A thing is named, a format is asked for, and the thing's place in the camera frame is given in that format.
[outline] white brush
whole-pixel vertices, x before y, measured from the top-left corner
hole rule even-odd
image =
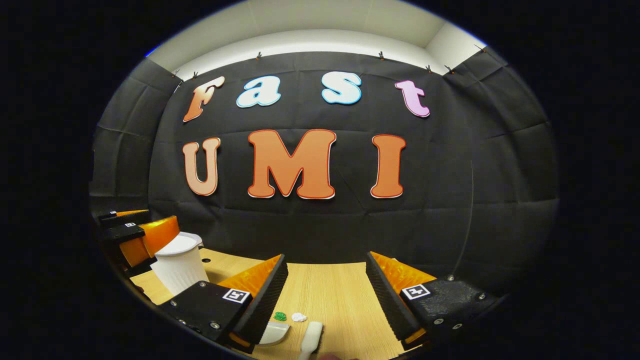
[[[298,360],[308,360],[311,353],[318,347],[320,342],[320,335],[322,335],[323,325],[321,322],[310,322],[305,332],[305,337],[302,339],[302,345],[300,346],[300,356]]]

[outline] pink letter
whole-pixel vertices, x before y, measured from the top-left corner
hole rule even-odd
[[[420,104],[418,95],[424,96],[424,91],[415,87],[415,84],[411,80],[400,81],[396,83],[396,88],[402,90],[402,96],[404,97],[404,104],[409,111],[419,117],[429,116],[429,108]]]

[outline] black backdrop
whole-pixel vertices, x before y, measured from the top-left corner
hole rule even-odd
[[[24,359],[218,356],[154,316],[107,266],[92,242],[91,152],[82,150],[91,148],[98,119],[140,58],[215,8],[201,1],[65,4],[10,5],[9,28],[20,36],[8,38],[9,59],[18,57],[8,74],[18,84],[9,97],[18,106],[9,107],[8,140],[23,153],[8,157],[9,204],[17,206],[8,214],[15,224],[9,234],[33,239],[9,262],[20,275],[9,299],[20,302],[17,311],[9,307],[10,352]],[[429,358],[633,358],[629,254],[637,220],[627,115],[634,102],[625,89],[634,88],[628,71],[635,58],[632,46],[615,46],[616,32],[632,29],[632,8],[544,0],[426,6],[515,64],[554,119],[561,171],[556,224],[535,272],[482,331]],[[23,192],[14,203],[16,185]],[[44,226],[46,238],[25,230]]]
[[[328,104],[320,96],[322,75],[335,70],[362,80],[355,104]],[[244,84],[266,75],[280,78],[280,100],[236,106]],[[193,90],[219,76],[225,83],[202,114],[183,123]],[[429,117],[406,108],[394,84],[407,79],[424,90]],[[491,49],[444,76],[390,59],[317,52],[230,64],[188,79],[169,98],[177,83],[145,60],[109,103],[95,140],[97,210],[106,209],[105,199],[119,210],[147,206],[140,201],[148,183],[154,216],[177,215],[180,228],[202,236],[208,249],[259,259],[283,252],[293,263],[358,262],[373,250],[500,294],[548,236],[557,204],[550,126],[520,76]],[[293,153],[315,128],[337,134],[330,158],[335,197],[250,197],[248,135],[276,129]],[[369,193],[378,170],[371,138],[379,134],[407,143],[399,175],[404,193],[395,199]],[[214,136],[221,140],[218,188],[203,197],[188,187],[182,146]],[[204,151],[196,158],[205,179]]]

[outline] white wall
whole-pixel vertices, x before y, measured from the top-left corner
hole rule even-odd
[[[423,69],[430,65],[431,71],[437,74],[445,74],[448,71],[427,50],[416,45],[359,31],[333,29],[284,31],[242,40],[215,49],[173,71],[180,69],[178,77],[188,79],[194,71],[203,74],[224,65],[249,60],[255,58],[259,51],[263,56],[302,51],[337,51],[378,56],[382,51],[384,57],[391,60]]]
[[[446,22],[434,36],[426,50],[439,64],[455,68],[461,62],[480,51],[486,44],[459,27]]]

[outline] orange soft pad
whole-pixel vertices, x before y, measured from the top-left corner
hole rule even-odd
[[[258,291],[260,291],[262,285],[264,285],[273,267],[278,263],[280,256],[281,255],[278,255],[275,258],[263,261],[223,282],[219,282],[218,285],[231,289],[249,291],[255,299],[255,296],[258,295]]]
[[[178,233],[178,218],[175,216],[139,225],[145,230],[142,241],[150,257],[154,257],[166,244],[170,243]]]
[[[117,217],[121,217],[122,215],[129,215],[129,214],[141,213],[142,211],[146,211],[146,210],[118,211],[118,212],[116,213],[116,216],[117,216]]]
[[[149,254],[147,253],[145,244],[142,242],[142,238],[121,243],[120,251],[122,251],[122,255],[124,255],[124,258],[131,267],[134,267],[149,258]]]
[[[394,291],[399,296],[400,291],[404,288],[420,285],[436,279],[426,272],[421,272],[420,270],[405,265],[398,260],[382,256],[373,251],[371,252],[371,255],[382,269],[387,280],[389,280],[391,287],[393,287]]]

